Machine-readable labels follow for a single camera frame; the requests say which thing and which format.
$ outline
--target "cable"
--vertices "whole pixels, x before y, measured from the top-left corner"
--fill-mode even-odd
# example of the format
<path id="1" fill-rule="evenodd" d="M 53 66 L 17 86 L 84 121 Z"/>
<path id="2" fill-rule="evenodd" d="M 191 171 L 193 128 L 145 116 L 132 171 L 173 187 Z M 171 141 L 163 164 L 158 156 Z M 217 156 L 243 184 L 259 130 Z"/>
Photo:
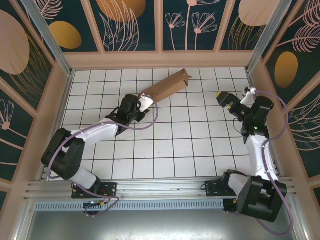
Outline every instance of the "cable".
<path id="1" fill-rule="evenodd" d="M 289 229 L 286 231 L 286 232 L 283 232 L 283 233 L 279 233 L 279 232 L 275 232 L 273 230 L 271 230 L 270 228 L 268 228 L 266 225 L 264 225 L 260 219 L 257 219 L 257 222 L 265 229 L 267 230 L 269 233 L 275 235 L 275 236 L 278 236 L 278 237 L 285 237 L 287 235 L 289 235 L 293 229 L 294 229 L 294 218 L 293 218 L 293 215 L 292 215 L 292 212 L 291 212 L 291 209 L 290 209 L 290 206 L 289 206 L 289 203 L 287 202 L 287 200 L 285 199 L 285 197 L 283 196 L 283 194 L 281 193 L 279 187 L 277 186 L 277 184 L 275 183 L 275 181 L 273 180 L 270 172 L 269 172 L 269 169 L 268 169 L 268 164 L 267 164 L 267 160 L 266 160 L 266 153 L 265 153 L 265 147 L 268 143 L 270 143 L 271 141 L 274 141 L 274 140 L 278 140 L 286 131 L 288 125 L 289 125 L 289 111 L 288 111 L 288 108 L 287 108 L 287 105 L 285 104 L 285 102 L 280 98 L 278 97 L 277 95 L 271 93 L 271 92 L 268 92 L 268 91 L 260 91 L 260 90 L 256 90 L 256 93 L 261 93 L 261 94 L 269 94 L 275 98 L 277 98 L 283 105 L 284 109 L 285 109 L 285 115 L 286 115 L 286 121 L 285 121 L 285 125 L 282 129 L 282 131 L 280 132 L 280 134 L 276 137 L 272 137 L 270 139 L 267 139 L 266 141 L 264 141 L 264 143 L 262 144 L 262 148 L 261 148 L 261 153 L 262 153 L 262 160 L 263 160 L 263 165 L 264 165 L 264 168 L 266 170 L 266 174 L 268 176 L 268 178 L 270 179 L 270 182 L 272 183 L 274 189 L 276 190 L 276 192 L 279 194 L 281 200 L 283 201 L 283 204 L 288 212 L 288 215 L 289 215 L 289 221 L 290 221 L 290 225 L 289 225 Z"/>
<path id="2" fill-rule="evenodd" d="M 239 118 L 236 117 L 235 119 L 233 119 L 233 121 L 232 121 L 233 128 L 234 128 L 234 130 L 236 130 L 238 133 L 241 134 L 241 132 L 239 132 L 235 127 L 235 120 L 237 120 L 239 122 Z"/>
<path id="3" fill-rule="evenodd" d="M 71 139 L 75 138 L 76 136 L 78 136 L 78 135 L 80 135 L 80 134 L 84 134 L 85 132 L 87 132 L 87 131 L 89 131 L 89 130 L 91 130 L 91 129 L 94 129 L 94 128 L 96 128 L 96 127 L 99 127 L 99 126 L 107 126 L 107 125 L 110 125 L 110 124 L 112 124 L 112 125 L 118 125 L 118 126 L 123 127 L 123 128 L 125 128 L 125 129 L 137 130 L 137 131 L 139 131 L 139 130 L 146 130 L 146 129 L 148 129 L 148 128 L 151 128 L 151 127 L 156 123 L 156 121 L 157 121 L 157 119 L 158 119 L 158 116 L 159 116 L 159 107 L 158 107 L 157 103 L 153 100 L 153 98 L 152 98 L 151 96 L 147 96 L 147 97 L 150 98 L 150 99 L 153 101 L 153 103 L 154 103 L 154 105 L 155 105 L 155 108 L 156 108 L 155 118 L 154 118 L 153 122 L 152 122 L 150 125 L 148 125 L 148 126 L 146 126 L 146 127 L 142 127 L 142 128 L 135 128 L 135 127 L 130 127 L 130 126 L 123 125 L 123 124 L 121 124 L 121 123 L 113 122 L 113 121 L 106 121 L 106 122 L 98 122 L 98 123 L 96 123 L 96 124 L 94 124 L 94 125 L 91 125 L 91 126 L 85 128 L 85 129 L 82 129 L 82 130 L 79 131 L 79 132 L 76 132 L 75 134 L 73 134 L 73 135 L 71 135 L 70 137 L 68 137 L 67 139 L 65 139 L 65 140 L 61 143 L 61 145 L 56 149 L 56 151 L 54 152 L 54 154 L 53 154 L 53 156 L 52 156 L 52 158 L 51 158 L 51 161 L 50 161 L 50 163 L 49 163 L 49 165 L 48 165 L 48 173 L 49 173 L 49 174 L 48 174 L 48 178 L 49 178 L 49 179 L 57 179 L 57 178 L 59 178 L 59 176 L 51 176 L 51 172 L 52 172 L 52 171 L 51 171 L 51 168 L 52 168 L 52 165 L 54 164 L 54 161 L 56 160 L 58 154 L 60 153 L 60 151 L 62 150 L 62 148 L 64 147 L 64 145 L 66 145 Z M 85 189 L 83 186 L 81 186 L 81 185 L 79 185 L 79 184 L 76 184 L 76 185 L 77 185 L 82 191 L 84 191 L 85 193 L 87 193 L 87 194 L 89 194 L 89 195 L 92 195 L 92 196 L 94 196 L 94 197 L 97 197 L 97 198 L 100 198 L 100 199 L 108 199 L 108 200 L 116 199 L 116 201 L 115 201 L 114 203 L 112 203 L 107 209 L 100 211 L 100 212 L 97 213 L 96 215 L 89 215 L 89 214 L 87 213 L 87 209 L 88 209 L 88 206 L 87 206 L 87 207 L 85 208 L 85 210 L 84 210 L 84 212 L 85 212 L 85 214 L 86 214 L 87 217 L 92 217 L 92 218 L 94 218 L 95 216 L 98 217 L 98 216 L 100 216 L 100 215 L 102 215 L 102 214 L 105 214 L 109 209 L 111 209 L 114 205 L 116 205 L 116 204 L 119 202 L 119 200 L 120 200 L 120 198 L 117 197 L 117 196 L 98 195 L 98 194 L 95 194 L 95 193 L 93 193 L 93 192 L 90 192 L 89 190 Z"/>

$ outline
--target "flower illustration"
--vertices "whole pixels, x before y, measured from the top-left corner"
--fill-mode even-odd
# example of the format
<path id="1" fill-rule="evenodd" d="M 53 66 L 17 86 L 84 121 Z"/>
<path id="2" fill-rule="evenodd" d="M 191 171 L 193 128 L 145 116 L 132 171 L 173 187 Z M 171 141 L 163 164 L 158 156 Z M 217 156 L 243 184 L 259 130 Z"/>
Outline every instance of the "flower illustration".
<path id="1" fill-rule="evenodd" d="M 185 21 L 183 21 L 184 18 L 181 16 L 181 13 L 179 13 L 179 14 L 173 13 L 172 16 L 171 16 L 171 13 L 167 13 L 165 15 L 165 19 L 166 19 L 166 22 L 168 23 L 169 28 L 170 28 L 172 46 L 173 46 L 173 50 L 175 51 L 176 48 L 175 48 L 174 36 L 172 33 L 172 29 L 183 27 L 184 25 L 186 25 L 186 23 L 185 23 Z"/>
<path id="2" fill-rule="evenodd" d="M 197 5 L 210 5 L 219 3 L 220 0 L 186 0 L 186 3 L 189 5 L 188 12 L 186 16 L 186 28 L 185 28 L 185 50 L 188 50 L 188 27 L 189 27 L 189 16 L 191 7 Z"/>
<path id="3" fill-rule="evenodd" d="M 186 0 L 189 6 L 197 6 L 197 5 L 209 5 L 216 4 L 220 2 L 220 0 Z"/>
<path id="4" fill-rule="evenodd" d="M 214 13 L 204 13 L 199 18 L 199 12 L 192 14 L 192 23 L 195 32 L 194 50 L 197 50 L 197 38 L 198 34 L 210 33 L 217 30 L 217 25 Z"/>
<path id="5" fill-rule="evenodd" d="M 3 99 L 0 100 L 0 129 L 8 130 L 10 128 L 10 121 L 14 114 L 15 105 L 8 101 L 7 107 Z"/>

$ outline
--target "dark teal wallpaper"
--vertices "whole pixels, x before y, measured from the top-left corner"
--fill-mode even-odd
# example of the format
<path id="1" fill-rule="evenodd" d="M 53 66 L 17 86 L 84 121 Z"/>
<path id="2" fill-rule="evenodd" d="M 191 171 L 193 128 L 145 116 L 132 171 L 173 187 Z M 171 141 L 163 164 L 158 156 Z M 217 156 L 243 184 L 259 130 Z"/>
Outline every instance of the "dark teal wallpaper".
<path id="1" fill-rule="evenodd" d="M 289 126 L 309 178 L 320 175 L 320 85 L 290 112 Z"/>
<path id="2" fill-rule="evenodd" d="M 163 50 L 213 50 L 226 0 L 164 0 Z"/>
<path id="3" fill-rule="evenodd" d="M 221 50 L 253 50 L 277 1 L 236 0 Z"/>
<path id="4" fill-rule="evenodd" d="M 0 178 L 11 181 L 24 149 L 33 117 L 0 90 Z"/>
<path id="5" fill-rule="evenodd" d="M 286 12 L 286 14 L 285 14 L 284 18 L 282 19 L 279 27 L 278 27 L 277 30 L 275 31 L 272 39 L 270 40 L 269 44 L 268 44 L 268 45 L 266 46 L 266 48 L 265 48 L 265 50 L 264 50 L 264 52 L 263 52 L 263 54 L 262 54 L 262 57 L 263 57 L 263 58 L 265 58 L 265 56 L 266 56 L 266 54 L 268 53 L 271 45 L 274 43 L 274 40 L 275 40 L 276 36 L 279 34 L 280 30 L 282 29 L 283 25 L 285 24 L 287 18 L 289 17 L 289 15 L 290 15 L 292 9 L 294 8 L 294 6 L 296 5 L 297 1 L 298 1 L 298 0 L 292 0 L 292 2 L 291 2 L 291 4 L 290 4 L 290 7 L 289 7 L 289 10 Z"/>
<path id="6" fill-rule="evenodd" d="M 318 200 L 319 206 L 320 206 L 320 187 L 313 189 L 316 199 Z"/>
<path id="7" fill-rule="evenodd" d="M 52 65 L 8 0 L 0 1 L 0 77 L 37 109 Z"/>
<path id="8" fill-rule="evenodd" d="M 0 212 L 5 203 L 7 193 L 5 191 L 0 191 Z"/>
<path id="9" fill-rule="evenodd" d="M 63 52 L 98 51 L 80 0 L 34 2 Z"/>
<path id="10" fill-rule="evenodd" d="M 154 0 L 90 0 L 106 52 L 155 51 Z"/>
<path id="11" fill-rule="evenodd" d="M 306 0 L 266 63 L 285 103 L 320 71 L 320 2 Z"/>

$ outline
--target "purple cable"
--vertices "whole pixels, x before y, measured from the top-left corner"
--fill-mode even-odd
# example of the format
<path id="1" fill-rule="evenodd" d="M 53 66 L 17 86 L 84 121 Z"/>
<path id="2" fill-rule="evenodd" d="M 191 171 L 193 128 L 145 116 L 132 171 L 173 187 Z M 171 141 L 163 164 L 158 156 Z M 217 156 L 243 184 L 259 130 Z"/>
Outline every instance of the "purple cable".
<path id="1" fill-rule="evenodd" d="M 138 131 L 138 130 L 146 130 L 146 129 L 148 129 L 148 128 L 151 128 L 151 127 L 156 123 L 156 121 L 157 121 L 157 119 L 158 119 L 158 116 L 159 116 L 159 107 L 158 107 L 157 103 L 153 100 L 152 97 L 150 97 L 150 96 L 147 96 L 147 97 L 150 98 L 150 99 L 153 101 L 153 103 L 154 103 L 154 105 L 155 105 L 155 108 L 156 108 L 155 118 L 154 118 L 153 122 L 152 122 L 150 125 L 148 125 L 148 126 L 146 126 L 146 127 L 142 127 L 142 128 L 135 128 L 135 127 L 130 127 L 130 126 L 123 125 L 123 124 L 121 124 L 121 123 L 113 122 L 113 121 L 106 121 L 106 122 L 98 122 L 97 124 L 91 125 L 91 126 L 85 128 L 85 129 L 83 129 L 83 130 L 81 130 L 81 131 L 79 131 L 79 132 L 76 132 L 75 134 L 71 135 L 71 136 L 68 137 L 66 140 L 64 140 L 64 141 L 62 142 L 62 144 L 61 144 L 61 145 L 56 149 L 56 151 L 54 152 L 54 154 L 53 154 L 53 156 L 52 156 L 52 158 L 51 158 L 51 161 L 50 161 L 50 163 L 49 163 L 49 165 L 48 165 L 48 172 L 49 172 L 48 178 L 49 178 L 49 179 L 57 179 L 57 178 L 59 178 L 59 176 L 51 176 L 51 168 L 52 168 L 52 165 L 54 164 L 54 161 L 56 160 L 59 152 L 62 150 L 62 148 L 64 147 L 64 145 L 66 145 L 71 139 L 75 138 L 76 136 L 78 136 L 78 135 L 80 135 L 80 134 L 83 134 L 83 133 L 85 133 L 85 132 L 87 132 L 87 131 L 95 128 L 95 127 L 105 126 L 105 125 L 109 125 L 109 124 L 118 125 L 118 126 L 123 127 L 123 128 L 125 128 L 125 129 L 137 130 L 137 131 Z M 103 196 L 103 195 L 98 195 L 98 194 L 95 194 L 95 193 L 92 193 L 92 192 L 88 191 L 87 189 L 85 189 L 83 186 L 81 186 L 81 185 L 79 185 L 79 184 L 77 184 L 77 186 L 78 186 L 82 191 L 84 191 L 84 192 L 86 192 L 87 194 L 90 194 L 90 195 L 92 195 L 92 196 L 94 196 L 94 197 L 102 198 L 102 199 L 110 199 L 110 200 L 111 200 L 111 199 L 116 199 L 116 201 L 115 201 L 113 204 L 111 204 L 107 209 L 105 209 L 105 210 L 103 210 L 103 211 L 100 211 L 100 212 L 97 213 L 96 215 L 89 215 L 89 214 L 87 213 L 87 209 L 88 209 L 88 207 L 90 207 L 90 206 L 87 206 L 87 207 L 85 208 L 84 212 L 85 212 L 85 214 L 86 214 L 87 216 L 91 216 L 92 218 L 94 218 L 94 216 L 100 216 L 100 215 L 106 213 L 109 209 L 111 209 L 114 205 L 116 205 L 117 202 L 119 202 L 119 200 L 120 200 L 120 198 L 117 197 L 117 196 Z"/>
<path id="2" fill-rule="evenodd" d="M 278 140 L 286 131 L 288 125 L 289 125 L 289 111 L 288 111 L 288 108 L 287 108 L 287 105 L 285 104 L 285 102 L 280 98 L 278 97 L 277 95 L 271 93 L 271 92 L 267 92 L 267 91 L 260 91 L 260 90 L 256 90 L 257 93 L 261 93 L 261 94 L 269 94 L 275 98 L 277 98 L 283 105 L 284 109 L 285 109 L 285 115 L 286 115 L 286 121 L 285 121 L 285 125 L 282 129 L 282 131 L 280 132 L 280 134 L 276 137 L 272 137 L 270 139 L 267 139 L 263 144 L 262 144 L 262 148 L 261 148 L 261 153 L 262 153 L 262 160 L 263 160 L 263 165 L 264 165 L 264 168 L 266 170 L 266 174 L 268 176 L 268 178 L 270 179 L 270 182 L 272 183 L 274 189 L 276 190 L 276 192 L 279 194 L 281 200 L 283 201 L 283 204 L 288 212 L 288 215 L 289 215 L 289 221 L 290 221 L 290 225 L 289 225 L 289 229 L 288 231 L 286 232 L 283 232 L 283 233 L 279 233 L 279 232 L 275 232 L 273 230 L 271 230 L 270 228 L 268 228 L 266 225 L 264 225 L 260 219 L 257 219 L 257 222 L 265 229 L 267 230 L 269 233 L 275 235 L 275 236 L 278 236 L 278 237 L 285 237 L 287 235 L 289 235 L 293 229 L 294 229 L 294 218 L 293 218 L 293 215 L 292 215 L 292 212 L 291 212 L 291 209 L 290 209 L 290 206 L 289 206 L 289 203 L 287 202 L 287 200 L 285 199 L 285 197 L 282 195 L 279 187 L 276 185 L 275 181 L 272 179 L 272 176 L 269 172 L 269 169 L 268 169 L 268 164 L 267 164 L 267 160 L 266 160 L 266 153 L 265 153 L 265 146 L 271 142 L 271 141 L 274 141 L 274 140 Z"/>

